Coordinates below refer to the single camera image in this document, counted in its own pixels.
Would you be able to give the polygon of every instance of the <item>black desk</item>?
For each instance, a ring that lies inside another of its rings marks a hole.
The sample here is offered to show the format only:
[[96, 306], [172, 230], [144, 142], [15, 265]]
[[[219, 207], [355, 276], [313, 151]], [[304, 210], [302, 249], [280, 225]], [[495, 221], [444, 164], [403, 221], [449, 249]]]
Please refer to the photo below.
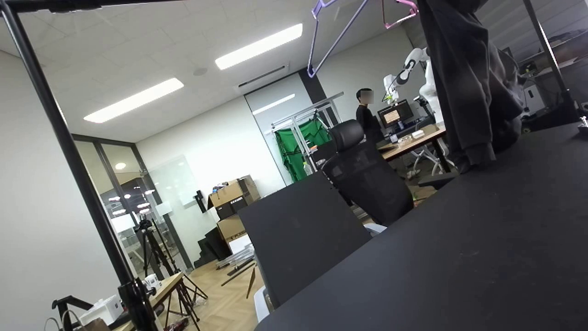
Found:
[[258, 330], [588, 330], [588, 140], [576, 127], [526, 137]]

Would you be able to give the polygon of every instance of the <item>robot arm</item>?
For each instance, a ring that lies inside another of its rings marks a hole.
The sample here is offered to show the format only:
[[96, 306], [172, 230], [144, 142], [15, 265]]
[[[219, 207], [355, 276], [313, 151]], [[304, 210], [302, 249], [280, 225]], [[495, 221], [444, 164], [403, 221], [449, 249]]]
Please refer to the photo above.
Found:
[[423, 107], [429, 107], [429, 111], [434, 115], [438, 124], [444, 124], [434, 69], [432, 69], [431, 58], [427, 56], [427, 48], [412, 50], [405, 61], [405, 69], [398, 76], [390, 74], [385, 78], [387, 102], [392, 104], [399, 100], [398, 89], [410, 82], [410, 74], [420, 63], [425, 63], [427, 69], [425, 69], [425, 85], [420, 89], [418, 100], [421, 102], [425, 100], [427, 104]]
[[418, 67], [418, 63], [425, 63], [427, 59], [429, 59], [427, 50], [416, 48], [409, 54], [405, 61], [405, 69], [398, 76], [390, 74], [385, 78], [385, 91], [387, 91], [388, 104], [399, 100], [398, 89], [407, 85], [410, 82], [410, 72]]

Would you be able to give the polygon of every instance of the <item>wall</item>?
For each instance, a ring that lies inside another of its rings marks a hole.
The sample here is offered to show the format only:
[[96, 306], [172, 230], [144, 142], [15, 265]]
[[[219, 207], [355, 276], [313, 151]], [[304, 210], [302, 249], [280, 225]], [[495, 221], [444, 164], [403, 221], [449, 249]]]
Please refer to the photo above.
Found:
[[[140, 142], [138, 150], [150, 173], [155, 175], [155, 184], [164, 196], [164, 201], [168, 201], [166, 192], [173, 192], [170, 188], [177, 188], [183, 183], [175, 184], [166, 173], [173, 168], [181, 172], [183, 161], [188, 162], [194, 175], [194, 181], [190, 181], [194, 184], [183, 184], [183, 192], [190, 192], [188, 188], [192, 186], [192, 194], [203, 190], [203, 194], [208, 196], [214, 186], [243, 175], [254, 177], [262, 196], [271, 196], [285, 186], [243, 98], [172, 131], [151, 137]], [[218, 216], [216, 212], [203, 216], [195, 205], [188, 205], [186, 208], [179, 205], [173, 207], [172, 219], [188, 254], [192, 260], [197, 260], [201, 253], [197, 241], [216, 227]]]
[[56, 298], [118, 280], [21, 61], [0, 52], [0, 72], [0, 330], [41, 330]]
[[[341, 120], [355, 118], [355, 93], [365, 87], [374, 91], [370, 109], [374, 113], [383, 109], [383, 80], [388, 74], [399, 74], [410, 52], [412, 45], [405, 30], [396, 28], [330, 59], [319, 72], [319, 80], [328, 96], [344, 93], [344, 96], [335, 102]], [[412, 80], [399, 89], [399, 94], [403, 100], [412, 102], [423, 85], [425, 74], [420, 67], [412, 72]]]

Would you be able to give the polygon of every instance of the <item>glass wall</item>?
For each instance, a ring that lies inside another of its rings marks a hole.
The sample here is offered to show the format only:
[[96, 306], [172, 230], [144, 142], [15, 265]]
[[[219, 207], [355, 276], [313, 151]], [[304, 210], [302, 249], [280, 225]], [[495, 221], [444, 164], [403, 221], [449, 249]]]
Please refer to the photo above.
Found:
[[93, 139], [78, 140], [76, 146], [135, 276], [146, 278], [146, 265], [148, 275], [161, 278], [177, 269], [192, 271], [172, 218], [161, 212], [164, 205], [137, 150]]
[[282, 179], [285, 184], [293, 184], [293, 173], [285, 168], [278, 148], [276, 131], [291, 129], [291, 116], [313, 105], [308, 89], [304, 87], [300, 76], [291, 76], [247, 94], [247, 104], [258, 122], [260, 131], [263, 133]]

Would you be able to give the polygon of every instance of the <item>box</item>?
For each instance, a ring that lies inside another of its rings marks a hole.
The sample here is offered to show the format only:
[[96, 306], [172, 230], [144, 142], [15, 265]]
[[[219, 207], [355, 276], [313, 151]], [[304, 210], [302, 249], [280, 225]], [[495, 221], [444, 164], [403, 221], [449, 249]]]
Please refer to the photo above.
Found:
[[210, 196], [214, 207], [229, 205], [240, 197], [245, 197], [249, 205], [260, 201], [260, 194], [252, 177], [241, 177], [238, 181], [232, 181], [229, 183], [229, 186]]
[[93, 321], [104, 319], [104, 322], [111, 326], [124, 315], [124, 311], [124, 300], [118, 295], [115, 295], [107, 300], [96, 302], [91, 311], [80, 317], [80, 321], [83, 326], [87, 326]]
[[243, 221], [238, 216], [219, 221], [219, 230], [225, 241], [232, 241], [245, 234]]

